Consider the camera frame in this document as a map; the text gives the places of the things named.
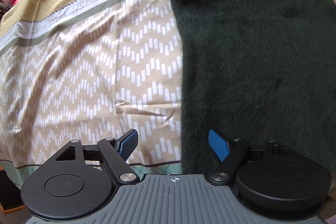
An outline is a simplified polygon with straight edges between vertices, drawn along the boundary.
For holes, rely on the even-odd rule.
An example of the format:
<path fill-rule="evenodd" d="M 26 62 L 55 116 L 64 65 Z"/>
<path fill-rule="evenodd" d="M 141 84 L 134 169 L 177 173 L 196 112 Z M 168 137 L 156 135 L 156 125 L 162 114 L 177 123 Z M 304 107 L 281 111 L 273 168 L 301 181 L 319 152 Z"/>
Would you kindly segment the dark green knit sweater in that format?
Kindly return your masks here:
<path fill-rule="evenodd" d="M 183 173 L 210 173 L 215 128 L 335 171 L 333 0 L 170 0 L 182 40 Z"/>

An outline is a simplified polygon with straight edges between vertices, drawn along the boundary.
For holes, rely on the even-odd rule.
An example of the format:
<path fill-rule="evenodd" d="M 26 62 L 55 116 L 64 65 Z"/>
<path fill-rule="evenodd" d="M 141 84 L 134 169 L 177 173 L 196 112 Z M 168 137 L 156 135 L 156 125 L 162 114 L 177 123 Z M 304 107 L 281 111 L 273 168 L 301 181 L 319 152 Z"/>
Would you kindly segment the tan patterned bed sheet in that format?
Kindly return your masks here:
<path fill-rule="evenodd" d="M 170 0 L 20 0 L 1 20 L 1 165 L 22 185 L 68 141 L 133 128 L 138 174 L 183 173 L 182 76 Z"/>

